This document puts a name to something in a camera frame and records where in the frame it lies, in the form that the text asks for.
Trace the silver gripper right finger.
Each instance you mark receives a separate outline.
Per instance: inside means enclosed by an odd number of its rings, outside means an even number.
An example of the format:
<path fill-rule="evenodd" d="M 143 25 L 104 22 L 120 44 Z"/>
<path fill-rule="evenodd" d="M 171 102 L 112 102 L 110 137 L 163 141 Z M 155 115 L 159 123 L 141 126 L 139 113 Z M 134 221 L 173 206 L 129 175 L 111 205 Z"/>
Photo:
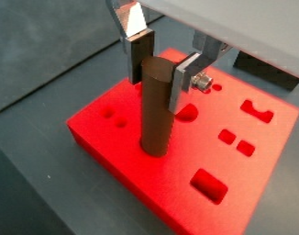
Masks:
<path fill-rule="evenodd" d="M 173 92 L 169 109 L 177 113 L 185 104 L 183 95 L 191 88 L 206 91 L 214 79 L 206 74 L 206 69 L 233 48 L 227 43 L 206 35 L 199 30 L 195 31 L 193 47 L 198 52 L 193 52 L 177 65 L 173 75 Z"/>

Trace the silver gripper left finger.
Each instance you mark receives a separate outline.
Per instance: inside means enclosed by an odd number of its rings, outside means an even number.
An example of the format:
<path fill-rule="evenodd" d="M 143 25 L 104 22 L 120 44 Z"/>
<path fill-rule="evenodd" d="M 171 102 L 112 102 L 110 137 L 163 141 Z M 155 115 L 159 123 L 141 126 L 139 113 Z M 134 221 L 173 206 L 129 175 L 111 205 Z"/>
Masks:
<path fill-rule="evenodd" d="M 142 61 L 154 55 L 155 31 L 147 27 L 137 0 L 106 0 L 127 54 L 129 80 L 142 81 Z"/>

